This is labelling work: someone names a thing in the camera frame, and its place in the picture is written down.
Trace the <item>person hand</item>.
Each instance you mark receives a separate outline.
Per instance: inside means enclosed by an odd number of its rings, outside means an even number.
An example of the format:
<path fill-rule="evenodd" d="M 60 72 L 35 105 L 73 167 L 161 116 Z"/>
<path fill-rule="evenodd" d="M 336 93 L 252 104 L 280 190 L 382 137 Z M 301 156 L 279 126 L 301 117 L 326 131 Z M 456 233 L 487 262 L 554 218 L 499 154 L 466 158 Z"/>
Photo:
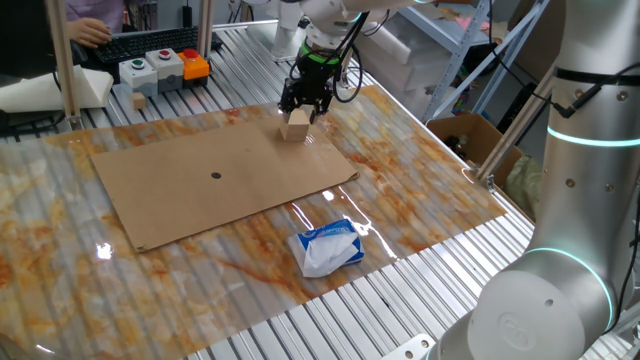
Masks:
<path fill-rule="evenodd" d="M 81 46 L 96 49 L 111 41 L 111 31 L 104 22 L 94 18 L 68 21 L 69 37 Z"/>

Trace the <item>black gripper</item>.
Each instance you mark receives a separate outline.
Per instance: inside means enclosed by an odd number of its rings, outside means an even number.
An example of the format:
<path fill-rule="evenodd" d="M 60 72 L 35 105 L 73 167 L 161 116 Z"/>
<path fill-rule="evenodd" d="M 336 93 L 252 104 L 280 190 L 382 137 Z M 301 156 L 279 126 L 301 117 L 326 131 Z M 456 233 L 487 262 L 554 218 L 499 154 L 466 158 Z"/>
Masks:
<path fill-rule="evenodd" d="M 294 110 L 302 105 L 312 105 L 309 122 L 325 115 L 332 101 L 333 90 L 329 81 L 335 76 L 338 65 L 317 62 L 315 60 L 297 60 L 292 67 L 297 74 L 291 74 L 285 80 L 278 109 L 283 121 L 288 124 Z"/>

